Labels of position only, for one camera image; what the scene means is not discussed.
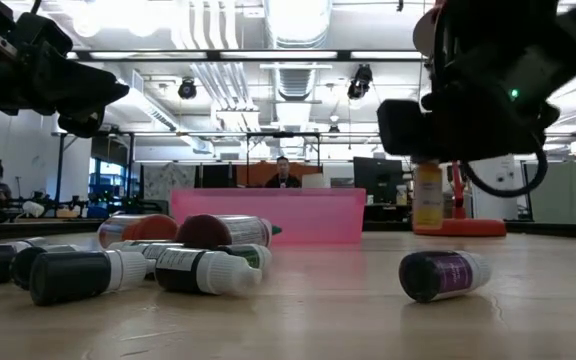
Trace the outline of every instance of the pink container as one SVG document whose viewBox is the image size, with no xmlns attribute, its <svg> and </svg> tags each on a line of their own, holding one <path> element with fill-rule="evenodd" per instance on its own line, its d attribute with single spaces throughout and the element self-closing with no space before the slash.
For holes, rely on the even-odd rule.
<svg viewBox="0 0 576 360">
<path fill-rule="evenodd" d="M 179 223 L 199 214 L 266 218 L 283 229 L 271 246 L 361 243 L 364 189 L 179 189 L 171 197 Z"/>
</svg>

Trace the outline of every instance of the red base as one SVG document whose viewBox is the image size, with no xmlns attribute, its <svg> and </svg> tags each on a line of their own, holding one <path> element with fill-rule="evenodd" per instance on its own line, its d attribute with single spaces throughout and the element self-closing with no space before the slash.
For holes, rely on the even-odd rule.
<svg viewBox="0 0 576 360">
<path fill-rule="evenodd" d="M 506 236 L 506 224 L 501 220 L 488 219 L 444 219 L 441 229 L 415 229 L 417 235 L 500 237 Z"/>
</svg>

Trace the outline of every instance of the green bottle cap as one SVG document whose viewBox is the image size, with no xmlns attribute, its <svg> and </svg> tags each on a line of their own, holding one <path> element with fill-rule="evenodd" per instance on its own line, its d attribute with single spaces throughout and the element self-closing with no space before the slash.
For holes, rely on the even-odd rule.
<svg viewBox="0 0 576 360">
<path fill-rule="evenodd" d="M 281 232 L 282 232 L 282 230 L 279 226 L 277 226 L 277 225 L 272 226 L 272 234 L 273 235 L 281 234 Z"/>
</svg>

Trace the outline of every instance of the yellow bottle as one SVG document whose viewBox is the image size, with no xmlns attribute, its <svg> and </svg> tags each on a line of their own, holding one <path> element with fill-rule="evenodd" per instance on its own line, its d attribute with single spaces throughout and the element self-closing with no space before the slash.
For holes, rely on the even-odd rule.
<svg viewBox="0 0 576 360">
<path fill-rule="evenodd" d="M 413 229 L 440 229 L 444 221 L 442 171 L 436 163 L 424 163 L 415 169 L 412 205 Z"/>
</svg>

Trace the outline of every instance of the table surface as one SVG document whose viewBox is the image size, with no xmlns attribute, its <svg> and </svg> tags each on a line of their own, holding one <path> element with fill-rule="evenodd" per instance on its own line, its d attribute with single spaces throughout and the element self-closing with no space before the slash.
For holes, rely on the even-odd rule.
<svg viewBox="0 0 576 360">
<path fill-rule="evenodd" d="M 481 253 L 492 280 L 469 296 L 414 304 L 397 270 L 422 249 Z M 263 286 L 243 299 L 150 282 L 39 308 L 0 285 L 0 359 L 576 359 L 576 239 L 370 233 L 360 250 L 273 254 Z"/>
</svg>

